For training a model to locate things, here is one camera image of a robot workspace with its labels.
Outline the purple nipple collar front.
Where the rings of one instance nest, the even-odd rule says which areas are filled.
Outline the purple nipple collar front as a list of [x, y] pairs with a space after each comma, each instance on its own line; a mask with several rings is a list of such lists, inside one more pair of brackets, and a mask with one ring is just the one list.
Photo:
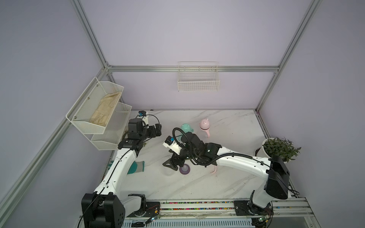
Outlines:
[[179, 168], [179, 172], [182, 174], [182, 175], [187, 175], [189, 174], [190, 172], [190, 166], [188, 164], [184, 164], [182, 167]]

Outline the white mesh upper shelf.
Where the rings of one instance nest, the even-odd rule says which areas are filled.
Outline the white mesh upper shelf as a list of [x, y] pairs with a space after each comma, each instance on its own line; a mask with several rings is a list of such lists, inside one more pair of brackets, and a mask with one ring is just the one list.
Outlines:
[[98, 81], [94, 78], [85, 89], [73, 107], [66, 114], [69, 120], [82, 134], [102, 135], [106, 127], [102, 127], [89, 120], [97, 109], [100, 100], [107, 94], [123, 92], [124, 87], [109, 81]]

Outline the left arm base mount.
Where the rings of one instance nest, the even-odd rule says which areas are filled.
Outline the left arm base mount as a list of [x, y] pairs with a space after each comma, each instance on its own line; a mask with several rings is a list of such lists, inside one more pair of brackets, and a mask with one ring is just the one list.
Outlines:
[[123, 201], [125, 215], [134, 217], [145, 217], [151, 215], [155, 210], [160, 210], [161, 203], [158, 201], [147, 201], [144, 194], [129, 194]]

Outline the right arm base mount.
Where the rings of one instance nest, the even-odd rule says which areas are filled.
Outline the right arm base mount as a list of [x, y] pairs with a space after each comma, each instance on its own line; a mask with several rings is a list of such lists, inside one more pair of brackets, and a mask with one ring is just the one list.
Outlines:
[[237, 216], [265, 216], [271, 215], [271, 204], [268, 203], [265, 208], [261, 208], [253, 203], [254, 192], [252, 192], [249, 200], [235, 200], [233, 202], [235, 213]]

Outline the potted green plant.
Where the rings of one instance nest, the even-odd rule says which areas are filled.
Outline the potted green plant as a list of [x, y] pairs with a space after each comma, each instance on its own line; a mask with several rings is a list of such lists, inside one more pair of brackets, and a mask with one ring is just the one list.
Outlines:
[[265, 139], [260, 148], [255, 151], [257, 157], [273, 158], [274, 156], [280, 157], [285, 163], [295, 160], [300, 154], [301, 147], [295, 147], [293, 142], [283, 138], [267, 138]]

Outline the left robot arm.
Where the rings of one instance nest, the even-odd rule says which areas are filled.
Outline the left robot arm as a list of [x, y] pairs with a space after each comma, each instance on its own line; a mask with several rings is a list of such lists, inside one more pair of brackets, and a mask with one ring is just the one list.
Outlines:
[[142, 217], [147, 212], [146, 197], [131, 193], [121, 198], [120, 188], [144, 143], [162, 134], [160, 123], [149, 125], [148, 116], [129, 120], [128, 130], [117, 146], [114, 163], [93, 193], [81, 200], [82, 218], [86, 228], [120, 228], [130, 215]]

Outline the green rubber glove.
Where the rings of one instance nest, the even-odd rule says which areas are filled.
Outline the green rubber glove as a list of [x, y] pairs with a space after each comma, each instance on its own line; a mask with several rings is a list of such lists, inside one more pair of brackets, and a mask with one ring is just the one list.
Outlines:
[[127, 174], [141, 173], [144, 172], [144, 161], [134, 161], [130, 166]]

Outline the beige cloth glove in shelf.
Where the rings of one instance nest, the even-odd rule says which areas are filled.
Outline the beige cloth glove in shelf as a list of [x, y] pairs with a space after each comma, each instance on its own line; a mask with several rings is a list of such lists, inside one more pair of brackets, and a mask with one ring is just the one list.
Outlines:
[[101, 100], [100, 103], [91, 116], [89, 122], [92, 124], [96, 124], [102, 127], [106, 127], [115, 106], [120, 99], [121, 92], [111, 93], [105, 95]]

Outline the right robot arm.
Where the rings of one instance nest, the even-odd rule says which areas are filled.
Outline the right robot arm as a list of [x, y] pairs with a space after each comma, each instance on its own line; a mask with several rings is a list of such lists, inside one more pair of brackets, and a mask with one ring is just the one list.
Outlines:
[[273, 200], [288, 199], [290, 172], [279, 156], [268, 158], [242, 154], [220, 144], [204, 143], [191, 132], [182, 132], [181, 137], [177, 138], [176, 131], [182, 132], [182, 129], [174, 128], [173, 134], [163, 142], [163, 146], [172, 153], [172, 157], [163, 163], [164, 167], [177, 171], [185, 161], [190, 160], [195, 165], [226, 166], [255, 175], [263, 183], [252, 192], [249, 200], [251, 207], [264, 209]]

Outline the teal bottle cap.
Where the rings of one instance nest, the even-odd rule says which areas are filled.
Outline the teal bottle cap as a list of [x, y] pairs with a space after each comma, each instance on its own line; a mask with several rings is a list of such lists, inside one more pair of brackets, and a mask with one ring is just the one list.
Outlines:
[[181, 129], [183, 130], [184, 133], [188, 133], [188, 132], [193, 133], [194, 132], [193, 128], [189, 124], [187, 124], [187, 123], [184, 123], [181, 126]]

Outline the white mesh lower shelf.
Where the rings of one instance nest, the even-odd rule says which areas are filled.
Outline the white mesh lower shelf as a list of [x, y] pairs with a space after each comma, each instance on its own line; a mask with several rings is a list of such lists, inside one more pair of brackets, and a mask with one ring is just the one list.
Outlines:
[[93, 135], [92, 144], [100, 151], [113, 151], [121, 142], [132, 106], [118, 102], [102, 135]]

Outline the aluminium front rail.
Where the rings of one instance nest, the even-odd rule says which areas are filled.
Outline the aluminium front rail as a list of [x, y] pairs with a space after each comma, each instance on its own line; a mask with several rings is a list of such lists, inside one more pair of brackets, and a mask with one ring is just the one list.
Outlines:
[[305, 198], [273, 200], [258, 214], [249, 212], [248, 201], [245, 199], [150, 201], [147, 203], [146, 213], [141, 218], [147, 219], [155, 211], [159, 212], [162, 219], [259, 218], [266, 215], [270, 218], [314, 216], [314, 212]]

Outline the white mesh shelf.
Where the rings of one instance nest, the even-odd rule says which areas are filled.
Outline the white mesh shelf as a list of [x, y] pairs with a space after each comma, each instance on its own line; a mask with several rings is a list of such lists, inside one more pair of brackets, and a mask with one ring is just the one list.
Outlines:
[[132, 106], [118, 102], [102, 135], [93, 135], [92, 144], [100, 151], [113, 151], [121, 142]]
[[109, 81], [98, 81], [94, 78], [85, 89], [73, 107], [66, 114], [69, 120], [82, 134], [102, 135], [106, 127], [102, 127], [89, 120], [97, 109], [100, 100], [107, 94], [123, 92], [124, 87]]

